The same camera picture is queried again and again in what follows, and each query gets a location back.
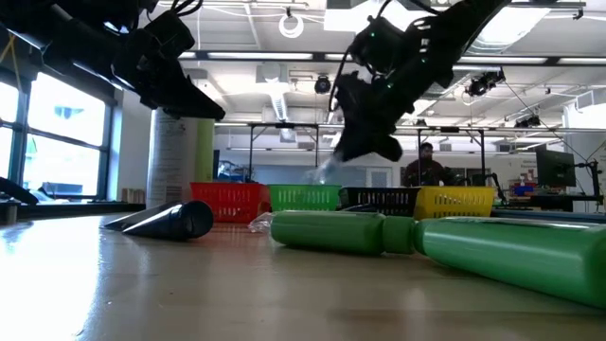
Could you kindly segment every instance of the black basket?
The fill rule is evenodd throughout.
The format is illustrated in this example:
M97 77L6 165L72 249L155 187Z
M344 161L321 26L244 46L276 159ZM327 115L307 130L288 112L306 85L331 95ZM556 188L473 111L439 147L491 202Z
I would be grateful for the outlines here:
M373 205L384 215L412 217L420 188L341 188L341 208Z

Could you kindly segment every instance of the red basket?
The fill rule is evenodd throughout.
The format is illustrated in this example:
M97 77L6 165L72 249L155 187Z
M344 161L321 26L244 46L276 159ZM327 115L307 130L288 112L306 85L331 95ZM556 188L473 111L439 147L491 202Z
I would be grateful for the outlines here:
M217 223L250 223L270 209L269 189L260 184L191 183L194 200L207 203Z

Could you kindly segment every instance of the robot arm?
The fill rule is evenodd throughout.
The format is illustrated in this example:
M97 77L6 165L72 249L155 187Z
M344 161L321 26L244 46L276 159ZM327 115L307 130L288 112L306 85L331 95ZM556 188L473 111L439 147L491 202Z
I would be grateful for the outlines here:
M143 28L138 18L158 0L0 0L0 23L40 49L43 62L69 75L81 68L135 92L141 103L178 117L221 119L225 112L188 79L177 58L194 45L179 19L193 0Z
M531 0L554 3L557 0ZM380 15L348 48L353 61L372 74L359 72L335 80L336 99L345 117L345 129L335 157L346 162L378 153L391 161L401 158L400 143L392 135L404 113L433 83L446 88L453 65L488 22L511 0L463 0L436 16L414 21L404 32Z

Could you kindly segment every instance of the green bottle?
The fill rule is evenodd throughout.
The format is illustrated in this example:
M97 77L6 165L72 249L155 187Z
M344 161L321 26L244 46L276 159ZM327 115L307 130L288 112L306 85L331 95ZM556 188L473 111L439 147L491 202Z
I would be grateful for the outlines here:
M432 260L606 308L606 225L457 218L424 220L417 232Z
M283 211L272 220L272 238L285 245L362 255L412 254L415 221L380 213Z

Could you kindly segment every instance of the wooden table surface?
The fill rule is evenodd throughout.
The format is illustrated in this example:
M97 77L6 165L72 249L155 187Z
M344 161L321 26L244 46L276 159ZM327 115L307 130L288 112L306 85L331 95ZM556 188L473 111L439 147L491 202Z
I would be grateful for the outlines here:
M606 338L604 312L423 257L288 249L228 224L162 242L103 219L0 228L0 340Z

